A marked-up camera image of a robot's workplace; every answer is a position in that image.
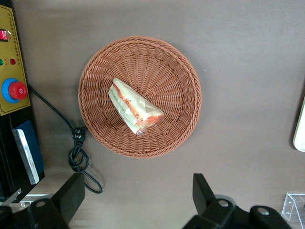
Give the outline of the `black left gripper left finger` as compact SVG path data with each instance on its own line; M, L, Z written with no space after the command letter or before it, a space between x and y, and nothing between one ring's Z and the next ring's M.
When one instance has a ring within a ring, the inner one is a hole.
M33 229L68 229L85 198L84 177L73 174L51 197L41 198L28 208Z

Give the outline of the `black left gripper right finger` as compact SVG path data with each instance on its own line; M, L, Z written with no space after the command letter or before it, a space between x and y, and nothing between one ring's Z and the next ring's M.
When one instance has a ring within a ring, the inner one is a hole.
M225 198L217 198L203 174L193 175L193 202L197 214L185 224L185 229L232 229L234 227L234 204Z

